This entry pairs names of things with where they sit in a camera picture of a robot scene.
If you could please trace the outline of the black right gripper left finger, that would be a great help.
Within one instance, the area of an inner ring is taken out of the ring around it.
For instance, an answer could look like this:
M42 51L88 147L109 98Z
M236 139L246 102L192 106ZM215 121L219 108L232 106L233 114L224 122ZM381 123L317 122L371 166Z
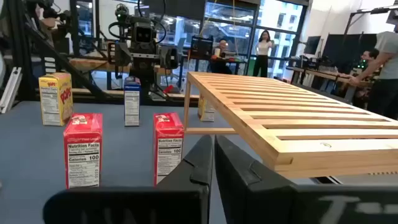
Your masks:
M208 223L213 140L202 136L154 187L94 187L51 196L45 223Z

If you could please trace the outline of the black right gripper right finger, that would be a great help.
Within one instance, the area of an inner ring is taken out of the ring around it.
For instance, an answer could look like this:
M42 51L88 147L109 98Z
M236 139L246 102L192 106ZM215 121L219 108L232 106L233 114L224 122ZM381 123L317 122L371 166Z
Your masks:
M228 223L397 223L395 186L298 185L220 135L215 171Z

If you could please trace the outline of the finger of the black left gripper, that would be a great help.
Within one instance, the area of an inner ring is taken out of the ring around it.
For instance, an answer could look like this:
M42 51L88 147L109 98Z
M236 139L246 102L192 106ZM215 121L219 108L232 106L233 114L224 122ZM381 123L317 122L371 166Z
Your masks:
M176 47L161 46L159 55L161 68L176 69L178 67L179 54Z
M131 53L125 42L115 43L114 60L116 66L127 66L131 63Z

